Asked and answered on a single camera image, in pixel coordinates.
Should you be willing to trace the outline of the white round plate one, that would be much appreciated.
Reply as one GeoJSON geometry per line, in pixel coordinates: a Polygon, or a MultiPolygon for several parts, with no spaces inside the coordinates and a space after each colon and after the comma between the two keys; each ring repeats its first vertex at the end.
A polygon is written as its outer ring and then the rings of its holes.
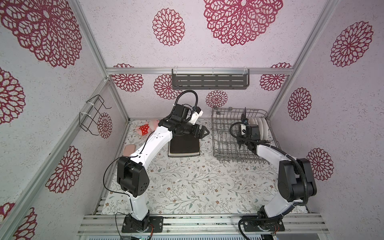
{"type": "Polygon", "coordinates": [[[252,118],[252,117],[249,118],[249,124],[252,124],[252,125],[255,124],[254,118],[252,118]]]}

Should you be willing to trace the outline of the black square plate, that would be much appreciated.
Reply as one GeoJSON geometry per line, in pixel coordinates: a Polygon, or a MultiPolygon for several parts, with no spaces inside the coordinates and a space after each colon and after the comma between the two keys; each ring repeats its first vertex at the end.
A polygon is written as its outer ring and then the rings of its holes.
{"type": "Polygon", "coordinates": [[[171,145],[176,146],[200,146],[200,140],[190,135],[174,136],[169,142],[171,145]]]}
{"type": "Polygon", "coordinates": [[[247,118],[247,109],[244,108],[242,114],[241,114],[241,123],[244,124],[244,125],[248,125],[249,122],[248,122],[248,118],[247,118]]]}

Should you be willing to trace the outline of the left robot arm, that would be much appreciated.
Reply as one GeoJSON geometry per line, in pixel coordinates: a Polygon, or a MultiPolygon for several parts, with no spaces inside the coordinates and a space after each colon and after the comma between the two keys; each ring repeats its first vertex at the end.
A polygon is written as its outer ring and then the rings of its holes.
{"type": "Polygon", "coordinates": [[[150,183],[147,169],[158,152],[174,136],[189,135],[196,139],[203,139],[209,134],[210,131],[205,126],[189,122],[172,124],[168,120],[161,120],[156,130],[136,152],[128,157],[118,158],[117,182],[123,193],[129,197],[131,216],[134,220],[142,222],[149,215],[145,200],[150,183]]]}

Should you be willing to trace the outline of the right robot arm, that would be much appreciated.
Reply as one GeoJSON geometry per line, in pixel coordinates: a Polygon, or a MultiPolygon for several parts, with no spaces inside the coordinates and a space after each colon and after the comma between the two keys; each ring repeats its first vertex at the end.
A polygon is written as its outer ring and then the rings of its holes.
{"type": "Polygon", "coordinates": [[[317,194],[311,162],[297,159],[281,149],[262,141],[257,135],[259,126],[241,124],[240,136],[248,149],[278,169],[278,193],[258,215],[261,219],[285,216],[297,206],[305,206],[317,194]]]}

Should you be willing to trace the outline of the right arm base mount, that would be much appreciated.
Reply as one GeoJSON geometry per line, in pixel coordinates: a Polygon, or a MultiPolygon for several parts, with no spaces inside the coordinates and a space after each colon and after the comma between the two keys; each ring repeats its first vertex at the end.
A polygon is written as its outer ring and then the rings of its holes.
{"type": "Polygon", "coordinates": [[[278,215],[272,218],[259,218],[258,216],[243,216],[241,224],[246,232],[283,232],[283,216],[278,215]]]}

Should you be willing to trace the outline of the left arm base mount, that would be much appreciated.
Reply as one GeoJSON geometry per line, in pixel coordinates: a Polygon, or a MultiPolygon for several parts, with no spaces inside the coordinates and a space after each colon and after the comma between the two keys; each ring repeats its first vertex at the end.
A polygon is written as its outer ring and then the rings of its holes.
{"type": "Polygon", "coordinates": [[[136,220],[132,215],[124,218],[122,233],[161,233],[163,231],[164,217],[146,214],[143,220],[136,220]]]}

